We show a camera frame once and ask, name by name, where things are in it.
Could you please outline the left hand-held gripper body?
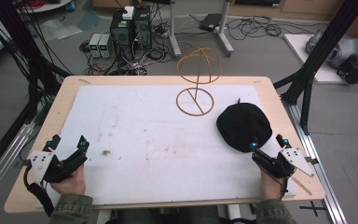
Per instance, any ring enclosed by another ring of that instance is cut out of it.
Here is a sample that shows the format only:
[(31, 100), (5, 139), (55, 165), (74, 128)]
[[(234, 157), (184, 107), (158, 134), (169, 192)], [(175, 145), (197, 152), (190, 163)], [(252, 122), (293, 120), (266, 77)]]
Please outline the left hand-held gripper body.
[(31, 151), (29, 155), (34, 169), (35, 181), (40, 183), (60, 183), (73, 176), (73, 173), (87, 160), (87, 151), (76, 150), (67, 159), (60, 161), (54, 151)]

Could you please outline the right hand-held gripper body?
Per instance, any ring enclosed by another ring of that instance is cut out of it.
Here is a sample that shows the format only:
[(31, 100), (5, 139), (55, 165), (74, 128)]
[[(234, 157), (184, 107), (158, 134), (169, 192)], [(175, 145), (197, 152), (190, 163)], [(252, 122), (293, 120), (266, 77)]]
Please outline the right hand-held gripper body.
[(272, 158), (267, 153), (256, 148), (252, 154), (252, 159), (267, 173), (277, 178), (289, 177), (296, 170), (314, 177), (314, 172), (312, 172), (305, 157), (298, 149), (281, 149), (278, 151), (277, 156)]

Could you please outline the black beret hat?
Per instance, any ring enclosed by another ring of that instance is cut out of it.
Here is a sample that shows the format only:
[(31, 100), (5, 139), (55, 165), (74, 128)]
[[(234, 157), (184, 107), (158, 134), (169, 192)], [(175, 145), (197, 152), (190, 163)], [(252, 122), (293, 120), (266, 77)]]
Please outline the black beret hat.
[(269, 119), (251, 103), (228, 106), (217, 118), (216, 127), (225, 142), (239, 152), (252, 151), (251, 144), (264, 146), (272, 136)]

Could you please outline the person's left hand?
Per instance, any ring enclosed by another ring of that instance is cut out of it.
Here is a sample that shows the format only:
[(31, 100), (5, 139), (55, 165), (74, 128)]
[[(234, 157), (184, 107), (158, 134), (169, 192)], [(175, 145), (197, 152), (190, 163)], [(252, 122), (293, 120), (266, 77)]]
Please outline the person's left hand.
[(64, 179), (60, 183), (51, 183), (51, 187), (61, 195), (76, 194), (84, 195), (86, 183), (84, 178), (84, 166), (80, 165), (70, 178)]

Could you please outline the thin wooden stick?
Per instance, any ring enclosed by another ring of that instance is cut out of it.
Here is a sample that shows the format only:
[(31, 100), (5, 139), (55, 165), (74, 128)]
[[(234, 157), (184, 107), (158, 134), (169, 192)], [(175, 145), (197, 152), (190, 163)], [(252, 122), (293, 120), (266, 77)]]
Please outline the thin wooden stick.
[(309, 196), (312, 196), (313, 193), (310, 189), (310, 184), (308, 183), (303, 183), (301, 182), (299, 179), (297, 179), (296, 177), (293, 177), (293, 181), (299, 186), (301, 187), (306, 193), (309, 194)]

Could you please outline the white foam mat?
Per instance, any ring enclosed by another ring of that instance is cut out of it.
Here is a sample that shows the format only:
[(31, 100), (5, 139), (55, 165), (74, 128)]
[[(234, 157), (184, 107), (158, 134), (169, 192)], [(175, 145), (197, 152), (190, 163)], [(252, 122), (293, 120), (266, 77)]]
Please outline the white foam mat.
[(89, 141), (86, 192), (96, 205), (254, 199), (257, 165), (216, 127), (237, 102), (267, 107), (251, 85), (209, 85), (196, 99), (182, 85), (82, 86), (56, 153), (65, 159)]

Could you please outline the wooden hat stand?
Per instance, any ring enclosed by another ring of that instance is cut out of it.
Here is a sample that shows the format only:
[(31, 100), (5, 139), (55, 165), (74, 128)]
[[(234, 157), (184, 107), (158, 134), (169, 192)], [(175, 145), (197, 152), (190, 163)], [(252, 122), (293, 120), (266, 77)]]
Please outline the wooden hat stand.
[(192, 117), (205, 116), (214, 108), (211, 93), (202, 88), (212, 84), (223, 74), (216, 49), (192, 47), (176, 65), (177, 74), (191, 87), (181, 90), (175, 98), (177, 108)]

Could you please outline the black device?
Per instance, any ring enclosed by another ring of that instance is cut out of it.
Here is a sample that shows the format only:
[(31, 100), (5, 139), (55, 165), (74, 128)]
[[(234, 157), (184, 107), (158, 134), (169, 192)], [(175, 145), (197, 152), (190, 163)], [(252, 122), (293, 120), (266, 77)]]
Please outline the black device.
[(337, 75), (347, 84), (358, 83), (358, 56), (351, 55), (337, 70)]

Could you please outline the person's legs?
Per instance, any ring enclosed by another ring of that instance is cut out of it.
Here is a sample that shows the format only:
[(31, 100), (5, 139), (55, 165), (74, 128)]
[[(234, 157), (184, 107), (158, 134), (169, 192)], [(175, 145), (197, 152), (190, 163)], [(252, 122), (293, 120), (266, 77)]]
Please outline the person's legs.
[(104, 224), (256, 224), (255, 219), (220, 217), (216, 206), (180, 207), (173, 214), (158, 209), (119, 210)]

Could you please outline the flat black box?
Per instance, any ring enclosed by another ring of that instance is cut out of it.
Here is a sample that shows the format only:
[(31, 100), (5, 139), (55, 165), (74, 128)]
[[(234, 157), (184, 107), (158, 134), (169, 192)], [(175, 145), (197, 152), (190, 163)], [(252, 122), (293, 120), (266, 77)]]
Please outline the flat black box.
[(207, 32), (212, 32), (214, 28), (221, 21), (222, 15), (220, 13), (208, 14), (200, 23), (200, 29)]

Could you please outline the round white table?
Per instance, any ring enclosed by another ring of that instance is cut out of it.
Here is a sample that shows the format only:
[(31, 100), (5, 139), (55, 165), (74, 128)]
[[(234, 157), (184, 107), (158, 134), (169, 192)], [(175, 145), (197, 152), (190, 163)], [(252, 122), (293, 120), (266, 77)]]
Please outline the round white table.
[(30, 7), (27, 4), (20, 4), (17, 7), (18, 12), (25, 12), (25, 13), (39, 13), (39, 12), (46, 12), (53, 9), (57, 9), (60, 7), (65, 7), (67, 4), (71, 3), (72, 0), (60, 0), (59, 3), (50, 4), (48, 1), (45, 1), (45, 4), (41, 7)]

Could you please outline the white metal stand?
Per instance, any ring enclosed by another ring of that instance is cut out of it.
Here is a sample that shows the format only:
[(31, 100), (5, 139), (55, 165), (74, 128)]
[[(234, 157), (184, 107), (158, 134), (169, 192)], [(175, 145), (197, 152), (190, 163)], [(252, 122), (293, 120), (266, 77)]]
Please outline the white metal stand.
[[(170, 2), (170, 30), (169, 30), (169, 40), (172, 46), (173, 55), (175, 59), (182, 57), (182, 51), (180, 50), (178, 41), (175, 36), (175, 0), (169, 0)], [(224, 0), (222, 7), (222, 18), (218, 27), (214, 28), (217, 39), (222, 44), (224, 52), (228, 57), (234, 52), (234, 48), (229, 43), (225, 35), (225, 27), (227, 23), (227, 15), (230, 8), (231, 0)]]

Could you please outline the white box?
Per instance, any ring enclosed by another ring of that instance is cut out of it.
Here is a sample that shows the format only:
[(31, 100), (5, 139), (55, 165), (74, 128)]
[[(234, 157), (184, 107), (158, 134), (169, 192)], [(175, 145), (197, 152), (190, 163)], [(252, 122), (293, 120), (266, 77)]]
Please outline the white box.
[(126, 6), (124, 7), (124, 12), (122, 14), (122, 19), (126, 21), (130, 21), (134, 16), (134, 7)]

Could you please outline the aluminium rail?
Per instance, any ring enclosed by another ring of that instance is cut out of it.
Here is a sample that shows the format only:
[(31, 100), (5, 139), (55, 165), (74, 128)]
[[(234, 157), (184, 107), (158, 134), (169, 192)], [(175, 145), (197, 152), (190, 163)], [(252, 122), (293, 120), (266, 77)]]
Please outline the aluminium rail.
[(308, 134), (303, 130), (300, 125), (301, 113), (296, 105), (289, 105), (286, 102), (283, 102), (282, 105), (286, 109), (288, 117), (293, 123), (293, 126), (296, 130), (296, 134), (299, 137), (299, 140), (306, 151), (308, 157), (310, 157), (310, 163), (315, 169), (315, 173), (318, 176), (321, 185), (324, 188), (325, 196), (323, 198), (323, 203), (330, 217), (332, 224), (348, 224), (343, 211), (339, 205), (335, 192), (328, 180), (327, 174), (324, 170), (321, 159), (319, 158), (318, 152)]
[(0, 157), (0, 182), (3, 180), (13, 162), (20, 155), (21, 149), (25, 143), (30, 139), (34, 131), (34, 124), (24, 124), (20, 129), (10, 137), (8, 144), (3, 146), (3, 155)]

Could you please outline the black metal frame post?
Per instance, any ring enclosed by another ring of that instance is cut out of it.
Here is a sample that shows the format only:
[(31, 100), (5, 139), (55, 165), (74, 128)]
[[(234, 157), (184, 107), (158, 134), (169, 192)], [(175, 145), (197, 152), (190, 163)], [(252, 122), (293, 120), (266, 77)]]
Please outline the black metal frame post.
[(309, 134), (310, 99), (316, 73), (357, 17), (358, 0), (344, 0), (308, 59), (292, 75), (273, 84), (275, 89), (290, 84), (281, 95), (281, 99), (289, 105), (296, 105), (298, 97), (303, 94), (299, 124), (305, 134)]
[(0, 140), (0, 159), (20, 127), (29, 124), (36, 116), (39, 101), (58, 93), (59, 77), (72, 75), (68, 69), (63, 70), (43, 55), (26, 24), (25, 9), (13, 1), (0, 0), (0, 43), (28, 81), (29, 100)]

